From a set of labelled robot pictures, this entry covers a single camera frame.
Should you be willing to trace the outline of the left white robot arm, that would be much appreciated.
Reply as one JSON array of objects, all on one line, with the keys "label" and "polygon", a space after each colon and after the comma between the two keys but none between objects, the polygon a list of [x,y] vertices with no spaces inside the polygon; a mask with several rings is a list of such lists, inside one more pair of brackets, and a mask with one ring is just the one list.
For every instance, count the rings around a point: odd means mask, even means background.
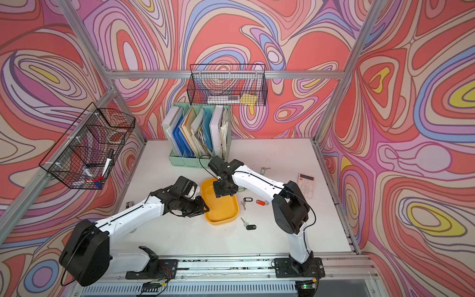
[{"label": "left white robot arm", "polygon": [[201,196],[189,198],[159,189],[116,215],[78,223],[59,256],[59,264],[83,287],[104,275],[121,272],[155,278],[160,266],[158,256],[151,249],[140,246],[136,251],[120,253],[113,251],[113,246],[133,230],[165,214],[179,212],[180,217],[196,217],[209,210]]}]

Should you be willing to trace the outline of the yellow storage tray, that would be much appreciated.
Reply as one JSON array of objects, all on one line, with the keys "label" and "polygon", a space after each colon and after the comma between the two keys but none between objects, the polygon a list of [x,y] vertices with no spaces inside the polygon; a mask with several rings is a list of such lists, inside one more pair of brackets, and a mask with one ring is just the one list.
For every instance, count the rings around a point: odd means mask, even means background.
[{"label": "yellow storage tray", "polygon": [[201,197],[209,211],[205,219],[211,225],[222,225],[235,220],[239,214],[239,204],[236,196],[217,197],[214,191],[214,178],[206,179],[200,186]]}]

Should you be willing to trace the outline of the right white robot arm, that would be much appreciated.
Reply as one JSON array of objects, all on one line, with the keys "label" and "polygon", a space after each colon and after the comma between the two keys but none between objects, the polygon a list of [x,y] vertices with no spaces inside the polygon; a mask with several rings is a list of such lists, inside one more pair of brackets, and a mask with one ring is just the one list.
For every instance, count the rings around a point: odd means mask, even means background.
[{"label": "right white robot arm", "polygon": [[306,239],[306,228],[314,225],[308,224],[309,213],[313,214],[314,211],[295,182],[274,181],[238,160],[228,163],[220,157],[214,157],[208,167],[216,176],[216,196],[232,196],[242,187],[272,206],[275,223],[286,233],[289,242],[289,256],[273,260],[276,277],[311,277],[319,280],[325,276],[321,259],[314,257]]}]

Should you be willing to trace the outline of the orange red tag key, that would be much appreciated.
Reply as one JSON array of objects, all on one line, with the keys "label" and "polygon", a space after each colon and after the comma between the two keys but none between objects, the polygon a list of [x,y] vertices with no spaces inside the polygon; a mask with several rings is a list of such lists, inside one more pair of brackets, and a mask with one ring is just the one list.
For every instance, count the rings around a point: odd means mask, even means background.
[{"label": "orange red tag key", "polygon": [[265,200],[256,200],[256,204],[261,205],[261,206],[267,206],[270,203],[268,201],[265,201]]}]

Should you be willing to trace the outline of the light green tag key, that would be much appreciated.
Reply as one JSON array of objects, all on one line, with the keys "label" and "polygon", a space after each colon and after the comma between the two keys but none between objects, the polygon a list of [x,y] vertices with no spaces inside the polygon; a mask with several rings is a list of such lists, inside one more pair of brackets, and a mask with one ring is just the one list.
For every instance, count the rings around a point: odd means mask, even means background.
[{"label": "light green tag key", "polygon": [[262,168],[261,168],[261,171],[260,171],[260,174],[261,174],[262,176],[264,176],[267,170],[270,170],[270,168],[269,168],[269,167],[262,167]]}]

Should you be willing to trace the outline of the black tag key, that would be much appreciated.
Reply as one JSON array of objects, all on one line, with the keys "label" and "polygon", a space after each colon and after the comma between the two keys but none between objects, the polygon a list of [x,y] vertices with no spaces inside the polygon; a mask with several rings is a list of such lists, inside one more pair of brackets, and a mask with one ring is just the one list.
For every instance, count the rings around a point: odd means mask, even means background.
[{"label": "black tag key", "polygon": [[245,198],[243,198],[242,201],[241,201],[242,209],[243,209],[243,210],[246,210],[246,204],[253,202],[253,200],[254,200],[254,199],[253,199],[253,198],[250,198],[250,197],[245,197]]},{"label": "black tag key", "polygon": [[241,218],[241,221],[242,221],[244,227],[246,228],[246,230],[256,230],[257,229],[256,225],[249,224],[247,221],[245,221],[245,219]]}]

